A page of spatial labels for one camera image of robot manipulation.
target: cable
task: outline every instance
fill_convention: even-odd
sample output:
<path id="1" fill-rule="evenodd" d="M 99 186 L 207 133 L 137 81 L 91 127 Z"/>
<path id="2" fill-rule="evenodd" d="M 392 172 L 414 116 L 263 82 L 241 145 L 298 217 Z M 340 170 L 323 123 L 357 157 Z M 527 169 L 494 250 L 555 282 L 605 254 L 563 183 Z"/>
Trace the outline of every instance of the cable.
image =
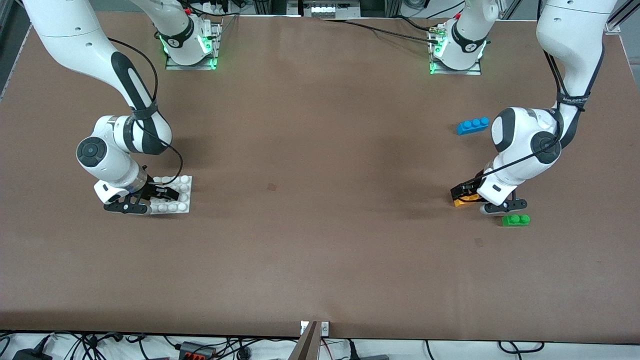
<path id="1" fill-rule="evenodd" d="M 464 4 L 464 3 L 465 3 L 464 1 L 460 1 L 459 3 L 455 4 L 454 6 L 452 6 L 450 8 L 446 8 L 446 9 L 442 10 L 441 12 L 436 12 L 433 15 L 425 17 L 425 19 L 430 19 L 430 18 L 432 18 L 432 17 L 434 17 L 436 15 L 440 15 L 441 13 L 448 12 L 449 10 L 455 9 L 455 8 L 457 8 L 458 6 L 460 6 L 460 5 Z"/>
<path id="2" fill-rule="evenodd" d="M 356 350 L 356 345 L 353 343 L 353 340 L 347 339 L 349 342 L 349 348 L 351 349 L 351 356 L 349 360 L 360 360 L 360 356 L 358 356 L 358 350 Z"/>
<path id="3" fill-rule="evenodd" d="M 236 352 L 238 352 L 241 348 L 248 347 L 249 345 L 255 344 L 255 343 L 257 343 L 258 341 L 262 341 L 262 339 L 253 340 L 253 341 L 248 342 L 248 343 L 247 343 L 247 344 L 245 344 L 245 345 L 240 345 L 240 347 L 239 347 L 239 348 L 237 348 L 237 349 L 235 349 L 235 350 L 233 350 L 233 349 L 232 349 L 230 353 L 225 354 L 225 355 L 222 355 L 222 356 L 218 357 L 218 359 L 223 359 L 223 358 L 225 358 L 225 357 L 227 357 L 227 356 L 229 356 L 229 355 L 233 355 L 233 354 L 235 354 Z"/>
<path id="4" fill-rule="evenodd" d="M 135 51 L 135 52 L 136 52 L 136 53 L 138 53 L 140 56 L 142 56 L 142 57 L 147 61 L 147 63 L 151 66 L 151 70 L 152 70 L 152 71 L 153 71 L 153 73 L 154 73 L 154 95 L 153 95 L 153 97 L 151 98 L 151 101 L 152 101 L 152 102 L 156 101 L 157 90 L 158 90 L 158 73 L 157 73 L 157 71 L 156 71 L 156 67 L 155 67 L 155 66 L 154 66 L 154 64 L 151 62 L 151 60 L 147 57 L 147 55 L 145 55 L 145 53 L 143 53 L 142 51 L 140 51 L 140 50 L 136 49 L 135 47 L 133 47 L 133 46 L 131 46 L 131 45 L 129 45 L 129 44 L 127 44 L 127 43 L 125 43 L 125 42 L 122 42 L 122 41 L 120 41 L 120 40 L 116 40 L 116 39 L 114 39 L 114 38 L 107 38 L 107 39 L 109 39 L 109 41 L 111 41 L 111 42 L 114 42 L 114 43 L 116 43 L 116 44 L 120 44 L 120 45 L 122 45 L 122 46 L 126 46 L 126 47 L 128 47 L 129 49 L 131 49 L 131 50 Z M 166 185 L 171 184 L 172 182 L 174 182 L 174 181 L 175 181 L 175 180 L 180 176 L 180 173 L 182 172 L 182 168 L 183 168 L 183 166 L 184 166 L 184 160 L 182 159 L 182 154 L 181 154 L 178 150 L 176 150 L 173 146 L 171 146 L 171 144 L 170 144 L 170 143 L 168 143 L 168 142 L 166 142 L 166 141 L 164 141 L 164 140 L 160 139 L 159 137 L 157 137 L 156 135 L 152 134 L 150 131 L 148 131 L 147 129 L 145 129 L 142 125 L 140 125 L 140 121 L 139 121 L 138 119 L 134 119 L 134 121 L 135 121 L 136 125 L 138 125 L 138 127 L 139 127 L 139 128 L 140 128 L 140 129 L 145 133 L 145 134 L 147 134 L 147 135 L 151 136 L 151 138 L 153 138 L 154 140 L 158 141 L 158 142 L 159 142 L 159 143 L 161 143 L 163 146 L 168 147 L 169 149 L 171 149 L 171 150 L 172 150 L 173 152 L 175 152 L 175 154 L 178 156 L 178 159 L 180 159 L 180 167 L 178 168 L 178 171 L 175 173 L 175 176 L 173 177 L 173 179 L 171 179 L 171 180 L 167 181 L 166 183 L 155 183 L 156 185 L 159 185 L 159 186 L 166 186 Z"/>
<path id="5" fill-rule="evenodd" d="M 2 351 L 0 351 L 0 357 L 2 357 L 2 355 L 6 351 L 6 348 L 8 348 L 9 344 L 11 343 L 11 338 L 7 334 L 5 334 L 2 338 L 0 338 L 0 341 L 3 341 L 3 340 L 6 340 L 6 344 L 4 344 Z"/>
<path id="6" fill-rule="evenodd" d="M 403 19 L 404 21 L 408 22 L 411 26 L 413 26 L 414 28 L 416 28 L 418 30 L 429 31 L 429 28 L 425 28 L 424 26 L 420 26 L 420 25 L 416 24 L 415 22 L 413 22 L 411 19 L 409 19 L 408 17 L 406 17 L 404 15 L 396 15 L 396 16 L 393 16 L 392 18 Z"/>
<path id="7" fill-rule="evenodd" d="M 125 43 L 125 42 L 122 42 L 120 40 L 116 40 L 114 38 L 107 38 L 107 39 L 109 39 L 110 42 L 114 42 L 116 44 L 120 44 L 122 46 L 128 47 L 129 49 L 135 51 L 140 56 L 142 56 L 149 63 L 149 65 L 151 66 L 151 70 L 154 72 L 154 95 L 151 97 L 151 101 L 155 101 L 156 100 L 156 95 L 158 93 L 158 73 L 156 71 L 156 67 L 151 62 L 151 60 L 149 60 L 149 58 L 147 57 L 147 55 L 145 55 L 145 53 L 143 53 L 142 51 L 136 49 L 135 47 L 133 47 L 133 46 L 131 46 L 131 45 Z"/>
<path id="8" fill-rule="evenodd" d="M 429 340 L 424 340 L 424 343 L 427 345 L 427 353 L 429 354 L 429 358 L 431 360 L 436 360 L 433 358 L 433 354 L 431 353 L 431 347 L 429 346 Z"/>
<path id="9" fill-rule="evenodd" d="M 42 355 L 42 352 L 44 351 L 44 347 L 47 344 L 47 341 L 49 340 L 50 337 L 51 337 L 51 334 L 45 336 L 44 338 L 42 338 L 42 340 L 40 340 L 38 345 L 36 345 L 36 347 L 33 348 L 33 353 L 35 355 L 37 355 L 37 356 Z"/>
<path id="10" fill-rule="evenodd" d="M 172 343 L 172 342 L 169 340 L 169 338 L 167 338 L 167 337 L 166 337 L 166 335 L 162 335 L 162 337 L 164 338 L 164 340 L 166 340 L 166 342 L 168 342 L 168 343 L 169 343 L 169 345 L 171 345 L 171 346 L 173 346 L 173 347 L 176 347 L 176 346 L 178 345 L 178 344 L 174 344 L 174 343 Z"/>
<path id="11" fill-rule="evenodd" d="M 507 350 L 504 347 L 502 347 L 502 343 L 503 342 L 509 343 L 513 347 L 513 350 Z M 506 352 L 507 354 L 511 354 L 511 355 L 517 355 L 518 356 L 518 360 L 522 360 L 522 354 L 532 354 L 534 352 L 539 352 L 540 350 L 544 349 L 545 348 L 545 342 L 541 341 L 539 347 L 531 349 L 531 350 L 520 350 L 513 341 L 500 340 L 500 341 L 498 341 L 498 347 L 503 352 Z"/>
<path id="12" fill-rule="evenodd" d="M 329 353 L 329 359 L 333 360 L 333 355 L 331 355 L 331 350 L 329 350 L 329 345 L 327 345 L 326 340 L 322 339 L 322 343 L 324 344 L 324 348 L 326 349 L 327 353 Z"/>
<path id="13" fill-rule="evenodd" d="M 418 41 L 428 42 L 428 43 L 430 43 L 430 44 L 437 44 L 437 43 L 438 43 L 438 42 L 437 42 L 437 40 L 425 39 L 425 38 L 413 37 L 413 36 L 405 35 L 405 34 L 394 33 L 393 31 L 384 30 L 384 29 L 378 29 L 378 28 L 374 28 L 374 27 L 369 26 L 369 25 L 359 24 L 359 23 L 357 23 L 357 22 L 341 21 L 341 23 L 343 23 L 343 24 L 351 24 L 351 25 L 355 25 L 355 26 L 360 26 L 361 28 L 365 28 L 365 29 L 369 29 L 369 30 L 373 30 L 373 31 L 379 31 L 380 33 L 385 33 L 385 34 L 389 34 L 389 35 L 394 35 L 394 36 L 396 36 L 396 37 L 408 38 L 408 39 L 412 39 L 412 40 L 418 40 Z"/>
<path id="14" fill-rule="evenodd" d="M 78 338 L 76 340 L 76 342 L 73 345 L 71 345 L 71 347 L 69 348 L 69 351 L 67 352 L 67 354 L 65 355 L 65 357 L 62 360 L 67 360 L 67 356 L 69 356 L 69 354 L 71 354 L 71 350 L 74 350 L 74 349 L 77 350 L 79 346 L 80 346 L 80 339 Z"/>
<path id="15" fill-rule="evenodd" d="M 147 353 L 145 352 L 145 348 L 142 347 L 142 339 L 138 341 L 138 345 L 140 346 L 140 352 L 142 353 L 142 357 L 144 357 L 145 360 L 149 360 L 149 356 L 147 356 Z"/>

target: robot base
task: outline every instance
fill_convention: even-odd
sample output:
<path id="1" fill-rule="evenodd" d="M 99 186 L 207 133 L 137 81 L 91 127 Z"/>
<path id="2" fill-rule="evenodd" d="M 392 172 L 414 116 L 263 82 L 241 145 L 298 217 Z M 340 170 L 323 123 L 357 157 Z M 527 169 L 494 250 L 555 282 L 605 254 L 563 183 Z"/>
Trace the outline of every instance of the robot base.
<path id="1" fill-rule="evenodd" d="M 170 177 L 154 177 L 154 181 L 162 183 L 171 180 Z M 183 214 L 188 213 L 191 207 L 191 176 L 183 175 L 166 187 L 172 188 L 180 194 L 177 201 L 151 198 L 151 214 Z"/>
<path id="2" fill-rule="evenodd" d="M 446 36 L 444 24 L 438 24 L 437 29 L 438 33 L 432 33 L 427 31 L 427 38 L 430 40 L 437 40 L 438 44 L 429 43 L 429 73 L 430 74 L 448 74 L 448 75 L 481 75 L 480 68 L 480 60 L 476 60 L 476 63 L 467 70 L 454 70 L 450 67 L 447 67 L 434 56 L 435 53 L 438 53 L 443 50 L 442 46 L 445 44 Z"/>
<path id="3" fill-rule="evenodd" d="M 220 52 L 222 22 L 219 24 L 211 24 L 211 30 L 208 31 L 205 36 L 207 38 L 210 38 L 210 40 L 207 40 L 206 38 L 202 39 L 201 43 L 204 47 L 203 50 L 206 49 L 208 51 L 209 48 L 211 48 L 211 52 L 207 56 L 202 58 L 202 60 L 193 65 L 180 65 L 171 59 L 167 50 L 165 49 L 164 53 L 166 54 L 166 63 L 164 65 L 164 68 L 166 70 L 216 70 L 216 67 L 218 66 L 218 53 Z"/>

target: power adapter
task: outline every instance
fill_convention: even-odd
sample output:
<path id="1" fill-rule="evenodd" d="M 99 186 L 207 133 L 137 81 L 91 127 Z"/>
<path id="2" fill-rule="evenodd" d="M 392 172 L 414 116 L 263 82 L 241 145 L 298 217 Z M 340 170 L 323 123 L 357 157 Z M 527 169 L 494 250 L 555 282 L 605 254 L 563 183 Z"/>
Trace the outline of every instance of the power adapter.
<path id="1" fill-rule="evenodd" d="M 23 348 L 18 350 L 13 356 L 13 360 L 53 360 L 51 355 L 43 353 L 44 345 L 47 343 L 49 335 L 40 340 L 40 343 L 35 348 Z"/>

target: green led light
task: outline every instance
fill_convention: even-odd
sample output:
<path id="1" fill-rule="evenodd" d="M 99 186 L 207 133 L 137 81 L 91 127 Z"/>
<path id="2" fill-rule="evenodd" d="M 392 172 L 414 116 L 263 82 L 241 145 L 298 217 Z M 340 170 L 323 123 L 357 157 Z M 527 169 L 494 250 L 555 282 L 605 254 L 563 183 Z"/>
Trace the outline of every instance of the green led light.
<path id="1" fill-rule="evenodd" d="M 203 52 L 207 52 L 207 46 L 205 45 L 204 41 L 202 40 L 202 37 L 200 35 L 198 35 L 198 42 L 200 43 L 200 47 L 202 48 Z"/>
<path id="2" fill-rule="evenodd" d="M 162 39 L 161 35 L 158 35 L 158 38 L 160 39 L 160 43 L 162 44 L 162 50 L 165 54 L 169 55 L 169 50 L 166 49 L 166 43 L 164 42 L 164 39 Z"/>

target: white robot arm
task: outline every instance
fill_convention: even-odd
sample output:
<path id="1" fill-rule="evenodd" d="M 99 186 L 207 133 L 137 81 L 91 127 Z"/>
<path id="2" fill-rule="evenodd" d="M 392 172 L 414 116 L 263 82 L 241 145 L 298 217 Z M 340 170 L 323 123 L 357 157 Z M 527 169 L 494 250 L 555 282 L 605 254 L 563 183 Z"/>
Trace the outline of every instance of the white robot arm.
<path id="1" fill-rule="evenodd" d="M 199 19 L 188 17 L 176 0 L 136 0 L 169 41 L 170 54 L 182 64 L 200 61 L 207 53 L 199 45 Z M 177 192 L 152 182 L 130 152 L 161 154 L 171 144 L 171 128 L 157 109 L 138 71 L 107 39 L 88 0 L 25 0 L 25 9 L 49 54 L 64 67 L 116 88 L 131 116 L 101 117 L 91 136 L 77 147 L 81 166 L 98 178 L 94 189 L 105 209 L 145 214 L 140 199 L 175 200 Z M 135 204 L 128 202 L 137 197 Z M 126 197 L 127 202 L 118 202 Z"/>
<path id="2" fill-rule="evenodd" d="M 507 108 L 493 121 L 491 132 L 498 155 L 483 171 L 451 190 L 454 199 L 478 194 L 483 213 L 521 209 L 525 202 L 506 200 L 518 185 L 550 168 L 575 136 L 598 74 L 604 48 L 602 35 L 615 0 L 548 0 L 540 15 L 540 45 L 565 69 L 558 74 L 558 94 L 552 109 Z"/>
<path id="3" fill-rule="evenodd" d="M 467 1 L 458 19 L 445 22 L 446 36 L 433 56 L 454 70 L 471 68 L 482 54 L 498 13 L 496 0 Z"/>

